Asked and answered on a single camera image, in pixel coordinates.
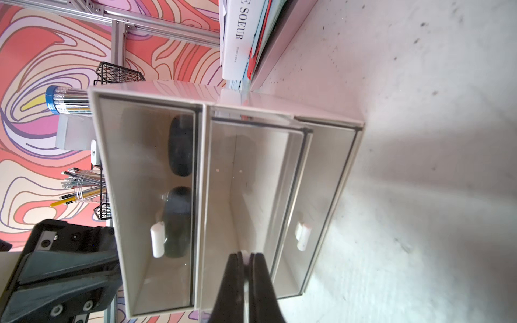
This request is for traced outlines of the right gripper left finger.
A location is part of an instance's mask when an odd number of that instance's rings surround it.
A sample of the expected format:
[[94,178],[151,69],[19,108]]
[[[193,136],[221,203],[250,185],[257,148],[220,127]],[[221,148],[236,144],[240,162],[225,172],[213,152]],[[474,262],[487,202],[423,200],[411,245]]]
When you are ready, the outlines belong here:
[[6,278],[2,322],[87,322],[123,284],[114,229],[43,220]]

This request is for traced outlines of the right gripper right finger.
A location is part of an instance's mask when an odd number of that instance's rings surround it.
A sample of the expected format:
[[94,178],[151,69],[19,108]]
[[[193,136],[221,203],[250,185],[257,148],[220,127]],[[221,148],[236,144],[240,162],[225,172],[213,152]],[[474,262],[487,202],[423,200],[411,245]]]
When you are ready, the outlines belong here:
[[265,256],[228,257],[210,322],[285,322]]

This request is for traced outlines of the black earphone case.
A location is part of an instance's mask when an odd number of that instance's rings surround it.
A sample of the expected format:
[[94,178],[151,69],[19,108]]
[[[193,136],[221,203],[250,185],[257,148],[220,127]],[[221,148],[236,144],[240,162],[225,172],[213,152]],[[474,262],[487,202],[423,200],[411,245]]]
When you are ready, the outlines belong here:
[[177,115],[172,119],[168,134],[168,163],[171,171],[181,177],[190,176],[193,168],[192,115]]
[[166,198],[162,220],[165,225],[165,255],[181,258],[191,244],[192,195],[189,187],[176,187]]

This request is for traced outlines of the clear plastic drawer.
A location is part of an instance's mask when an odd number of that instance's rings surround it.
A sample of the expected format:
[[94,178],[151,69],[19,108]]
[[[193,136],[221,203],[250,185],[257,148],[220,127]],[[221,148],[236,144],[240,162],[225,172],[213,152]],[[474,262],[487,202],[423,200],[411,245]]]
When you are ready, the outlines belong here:
[[273,282],[279,299],[306,291],[363,135],[343,122],[301,121],[313,134]]
[[289,118],[214,117],[209,132],[200,307],[215,304],[230,254],[277,269],[312,131]]
[[[195,108],[102,95],[115,126],[114,201],[111,203],[127,314],[159,315],[193,304],[195,189],[197,184],[198,111]],[[175,175],[168,163],[168,134],[177,115],[192,115],[193,168]],[[191,244],[181,258],[165,255],[162,220],[168,193],[189,187],[192,195]]]

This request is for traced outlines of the white drawer cabinet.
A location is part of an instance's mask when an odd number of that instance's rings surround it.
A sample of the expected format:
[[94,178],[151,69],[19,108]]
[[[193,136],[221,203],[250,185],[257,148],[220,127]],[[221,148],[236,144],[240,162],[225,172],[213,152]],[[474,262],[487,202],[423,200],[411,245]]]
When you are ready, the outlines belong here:
[[88,91],[126,315],[212,313],[229,255],[260,253],[279,299],[304,294],[365,120],[178,81]]

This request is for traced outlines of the clear bottom plastic drawer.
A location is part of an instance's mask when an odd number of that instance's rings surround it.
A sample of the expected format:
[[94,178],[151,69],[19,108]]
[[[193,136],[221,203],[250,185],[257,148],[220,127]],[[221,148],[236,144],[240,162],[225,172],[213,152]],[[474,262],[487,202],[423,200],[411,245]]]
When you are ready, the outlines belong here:
[[279,299],[306,291],[363,135],[343,122],[301,121],[313,134],[273,282]]

